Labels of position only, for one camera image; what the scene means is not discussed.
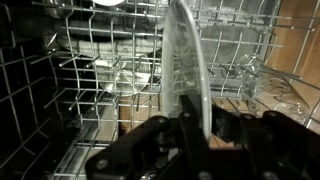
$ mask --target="clear plate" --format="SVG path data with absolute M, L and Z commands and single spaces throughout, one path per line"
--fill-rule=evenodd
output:
M 170 4 L 163 33 L 163 115 L 182 112 L 179 96 L 194 94 L 201 94 L 200 126 L 208 139 L 211 134 L 211 98 L 200 38 L 188 5 L 174 0 Z

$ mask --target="wire rack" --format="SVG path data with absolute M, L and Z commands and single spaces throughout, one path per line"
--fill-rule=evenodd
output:
M 56 9 L 64 14 L 59 20 L 57 33 L 45 39 L 49 37 L 51 44 L 62 34 L 66 38 L 65 47 L 44 47 L 43 39 L 19 43 L 12 35 L 10 47 L 0 48 L 0 83 L 4 87 L 1 88 L 0 106 L 4 117 L 10 121 L 4 127 L 14 132 L 3 134 L 12 145 L 7 147 L 10 153 L 0 161 L 0 169 L 12 166 L 21 156 L 27 156 L 27 164 L 16 170 L 19 177 L 24 177 L 48 146 L 53 129 L 72 124 L 81 128 L 81 135 L 70 146 L 51 178 L 81 179 L 85 178 L 83 167 L 86 159 L 116 140 L 121 134 L 120 126 L 132 129 L 149 117 L 161 114 L 162 59 L 157 44 L 161 42 L 169 2 L 126 0 L 125 5 L 119 8 L 102 7 L 91 1 L 45 2 L 37 1 L 33 5 Z M 213 104 L 231 112 L 248 112 L 241 100 L 240 80 L 229 75 L 233 63 L 244 54 L 255 53 L 265 57 L 266 64 L 272 65 L 272 62 L 277 62 L 274 54 L 290 48 L 290 44 L 282 44 L 284 41 L 278 34 L 281 35 L 281 31 L 299 32 L 303 34 L 299 51 L 289 63 L 290 67 L 284 69 L 283 75 L 298 90 L 314 94 L 312 101 L 306 94 L 301 94 L 311 107 L 310 120 L 304 124 L 320 132 L 320 121 L 317 120 L 320 119 L 320 89 L 302 80 L 303 77 L 298 74 L 299 67 L 305 62 L 303 53 L 307 43 L 313 41 L 310 36 L 317 32 L 319 24 L 317 13 L 320 1 L 310 2 L 313 3 L 312 9 L 308 9 L 306 15 L 296 17 L 279 13 L 279 9 L 287 4 L 280 0 L 217 0 L 210 4 L 210 8 L 205 1 L 188 2 L 203 43 Z M 11 21 L 9 8 L 4 4 L 1 6 L 7 9 Z M 98 39 L 115 47 L 119 39 L 136 42 L 139 38 L 152 42 L 152 50 L 147 55 L 138 55 L 135 43 L 126 50 L 130 53 L 125 55 L 119 55 L 115 48 L 107 53 L 94 51 L 94 48 L 90 54 L 82 53 L 72 45 L 72 40 L 78 39 L 94 47 Z M 127 82 L 99 79 L 99 72 L 119 73 L 117 68 L 98 70 L 95 62 L 101 59 L 110 62 L 113 67 L 125 62 L 136 66 L 147 65 L 150 67 L 147 72 L 150 80 L 139 82 L 133 78 Z M 101 83 L 113 84 L 114 88 L 107 91 L 101 88 Z M 117 88 L 117 84 L 121 83 L 131 84 L 131 87 L 142 84 L 143 89 L 124 91 Z M 35 148 L 32 142 L 38 139 L 42 143 Z

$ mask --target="dishwasher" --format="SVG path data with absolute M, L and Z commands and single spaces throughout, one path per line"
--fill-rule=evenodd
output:
M 163 114 L 162 42 L 170 3 L 0 3 L 0 179 L 86 179 L 90 157 Z M 293 104 L 287 114 L 298 112 L 294 120 L 320 133 L 320 84 L 310 79 L 319 74 L 308 69 L 316 66 L 319 0 L 185 3 L 200 37 L 213 105 L 259 116 L 285 111 L 279 101 Z M 265 73 L 281 77 L 281 93 L 289 88 L 287 104 L 270 101 L 263 90 L 243 90 L 238 65 L 260 60 Z M 252 72 L 248 77 L 273 82 Z

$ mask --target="dishwasher wall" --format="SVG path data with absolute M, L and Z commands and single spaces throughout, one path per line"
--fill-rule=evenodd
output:
M 4 140 L 0 179 L 85 178 L 86 159 L 116 140 L 122 134 L 120 126 L 132 129 L 161 114 L 161 41 L 170 1 L 125 0 L 116 7 L 83 0 L 53 2 L 0 5 L 0 135 Z M 303 34 L 294 41 L 301 53 L 312 42 L 309 35 L 318 32 L 319 1 L 308 0 L 312 6 L 299 17 L 281 15 L 287 2 L 280 0 L 187 2 L 207 60 L 212 103 L 231 112 L 248 111 L 239 93 L 240 79 L 227 75 L 234 62 L 255 53 L 266 64 L 283 69 L 277 65 L 284 60 L 274 52 L 291 45 L 281 40 L 281 32 Z M 124 40 L 130 40 L 129 48 L 115 46 Z M 143 53 L 133 43 L 140 40 L 141 46 L 150 46 Z M 95 48 L 98 43 L 106 48 Z M 112 66 L 98 69 L 99 60 Z M 299 57 L 286 61 L 296 62 Z M 149 74 L 148 80 L 130 79 L 139 73 L 132 67 L 126 72 L 117 68 L 130 63 Z M 292 74 L 293 68 L 286 70 L 292 85 L 319 97 L 319 88 Z M 130 80 L 101 79 L 99 73 L 113 77 L 126 73 Z M 114 88 L 106 90 L 102 83 Z M 123 84 L 129 88 L 121 89 Z M 133 88 L 136 84 L 142 90 Z M 305 125 L 316 127 L 319 102 L 308 99 L 308 103 L 311 116 Z M 59 134 L 72 127 L 80 132 L 73 134 L 61 158 L 48 158 L 49 168 L 36 172 Z

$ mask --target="dishwasher rack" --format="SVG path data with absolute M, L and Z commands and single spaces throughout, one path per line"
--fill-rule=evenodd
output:
M 281 0 L 216 0 L 211 4 L 204 0 L 187 1 L 207 60 L 213 104 L 231 112 L 247 112 L 241 100 L 240 80 L 228 73 L 233 63 L 248 53 L 260 54 L 267 65 L 277 62 L 273 55 L 290 48 L 290 44 L 284 45 L 283 40 L 279 41 L 281 37 L 277 33 L 281 30 L 302 32 L 304 36 L 297 57 L 283 74 L 299 92 L 308 92 L 301 93 L 310 106 L 310 119 L 304 125 L 320 132 L 320 89 L 298 74 L 299 67 L 306 62 L 303 59 L 306 44 L 313 41 L 310 36 L 317 32 L 319 25 L 320 1 L 309 1 L 313 4 L 312 9 L 297 17 L 279 13 L 279 9 L 288 4 Z M 47 178 L 85 178 L 83 167 L 86 159 L 116 140 L 122 134 L 121 126 L 132 129 L 149 117 L 161 114 L 163 59 L 157 42 L 162 39 L 169 0 L 126 0 L 124 4 L 103 7 L 81 0 L 56 4 L 33 1 L 28 8 L 41 9 L 42 13 L 45 10 L 53 29 L 44 31 L 40 38 L 21 40 L 17 35 L 19 32 L 8 28 L 9 42 L 0 46 L 0 109 L 3 121 L 0 135 L 5 140 L 0 150 L 0 178 L 28 179 L 28 172 L 48 148 L 51 138 L 70 126 L 79 127 L 81 133 L 68 146 L 67 153 L 56 162 L 57 168 L 48 173 Z M 6 21 L 13 23 L 13 8 L 5 4 L 0 7 L 5 12 Z M 60 15 L 50 17 L 52 12 Z M 66 37 L 64 47 L 56 43 L 59 36 Z M 92 48 L 95 42 L 108 42 L 114 47 L 119 40 L 135 42 L 138 38 L 152 42 L 152 51 L 137 56 L 135 43 L 131 50 L 123 49 L 131 52 L 126 55 L 118 55 L 115 49 L 111 53 L 101 53 Z M 81 54 L 74 49 L 71 44 L 74 39 L 90 42 L 92 54 Z M 110 62 L 113 67 L 119 62 L 150 66 L 150 80 L 101 80 L 97 78 L 101 70 L 97 70 L 95 65 L 100 59 Z M 101 72 L 115 75 L 119 69 Z M 106 91 L 101 88 L 101 82 L 113 83 L 115 87 L 117 83 L 132 84 L 132 87 L 138 83 L 144 88 L 139 92 L 133 88 Z M 308 94 L 314 95 L 312 102 L 306 96 Z

